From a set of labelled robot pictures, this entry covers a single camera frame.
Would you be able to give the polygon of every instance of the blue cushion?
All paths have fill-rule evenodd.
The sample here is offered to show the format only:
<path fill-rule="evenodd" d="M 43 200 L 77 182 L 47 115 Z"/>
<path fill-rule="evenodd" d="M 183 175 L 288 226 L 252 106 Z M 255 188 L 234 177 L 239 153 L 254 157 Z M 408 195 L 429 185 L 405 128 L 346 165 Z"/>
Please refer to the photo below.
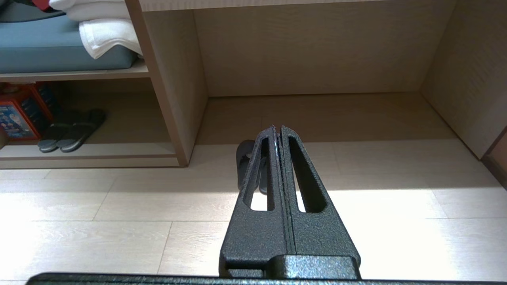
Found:
<path fill-rule="evenodd" d="M 0 23 L 0 73 L 121 69 L 137 54 L 115 46 L 98 59 L 83 47 L 79 25 L 67 16 L 31 22 Z"/>

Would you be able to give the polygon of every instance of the folded towel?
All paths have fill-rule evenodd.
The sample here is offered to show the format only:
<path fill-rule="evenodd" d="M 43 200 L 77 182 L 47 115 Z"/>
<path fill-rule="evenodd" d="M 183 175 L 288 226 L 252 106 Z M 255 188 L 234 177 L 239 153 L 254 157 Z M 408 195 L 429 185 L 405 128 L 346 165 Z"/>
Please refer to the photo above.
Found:
<path fill-rule="evenodd" d="M 95 19 L 130 19 L 125 2 L 95 2 L 74 5 L 67 10 L 67 17 L 76 22 Z"/>
<path fill-rule="evenodd" d="M 125 0 L 49 0 L 49 5 L 55 10 L 66 11 L 75 5 L 96 2 L 125 2 Z"/>
<path fill-rule="evenodd" d="M 79 23 L 81 41 L 94 59 L 115 45 L 124 46 L 140 55 L 141 47 L 132 22 L 127 19 L 97 19 Z"/>

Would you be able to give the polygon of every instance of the tiled floor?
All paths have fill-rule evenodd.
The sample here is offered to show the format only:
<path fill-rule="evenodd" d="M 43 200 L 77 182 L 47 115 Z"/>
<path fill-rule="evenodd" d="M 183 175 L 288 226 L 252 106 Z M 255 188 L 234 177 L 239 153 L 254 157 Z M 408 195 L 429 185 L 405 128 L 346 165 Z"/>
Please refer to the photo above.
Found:
<path fill-rule="evenodd" d="M 375 118 L 370 129 L 347 119 L 344 136 L 340 124 L 329 130 L 336 122 L 312 124 L 313 115 L 288 115 L 299 126 L 287 125 L 309 141 L 305 147 L 361 254 L 363 278 L 507 281 L 507 192 L 419 97 L 369 95 L 380 106 L 372 115 L 361 96 L 336 100 L 345 104 L 341 118 L 351 118 L 348 110 Z M 238 110 L 221 100 L 210 104 Z M 337 106 L 329 98 L 322 104 Z M 306 107 L 312 114 L 321 106 Z M 321 118 L 332 120 L 322 108 Z M 269 116 L 238 132 L 221 130 L 241 120 L 203 125 L 203 145 L 185 169 L 0 171 L 0 285 L 22 285 L 43 271 L 217 275 L 237 195 L 236 143 Z M 383 117 L 408 119 L 393 127 Z M 222 136 L 211 135 L 216 131 Z"/>

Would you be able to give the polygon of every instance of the wooden shelf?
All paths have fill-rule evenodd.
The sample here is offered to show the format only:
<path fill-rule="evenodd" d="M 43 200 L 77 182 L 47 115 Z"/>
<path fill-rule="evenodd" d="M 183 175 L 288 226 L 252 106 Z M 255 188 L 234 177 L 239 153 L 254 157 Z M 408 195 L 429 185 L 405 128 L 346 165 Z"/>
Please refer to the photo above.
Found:
<path fill-rule="evenodd" d="M 139 0 L 143 12 L 392 0 Z"/>
<path fill-rule="evenodd" d="M 66 109 L 107 111 L 104 124 L 78 150 L 41 153 L 37 141 L 0 149 L 0 168 L 178 166 L 154 94 L 93 94 L 64 98 Z"/>
<path fill-rule="evenodd" d="M 89 79 L 118 79 L 149 77 L 144 60 L 138 59 L 131 68 L 110 70 L 84 70 L 74 72 L 4 73 L 0 82 L 63 81 Z"/>

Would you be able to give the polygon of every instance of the lower shelf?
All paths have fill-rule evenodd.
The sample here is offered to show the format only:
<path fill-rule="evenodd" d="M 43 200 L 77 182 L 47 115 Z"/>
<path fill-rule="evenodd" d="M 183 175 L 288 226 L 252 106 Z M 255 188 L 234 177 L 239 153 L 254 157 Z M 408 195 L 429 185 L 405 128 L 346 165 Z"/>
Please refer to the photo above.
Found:
<path fill-rule="evenodd" d="M 151 93 L 75 95 L 65 109 L 106 110 L 104 124 L 78 150 L 41 153 L 36 140 L 0 149 L 0 169 L 178 166 L 156 97 Z"/>

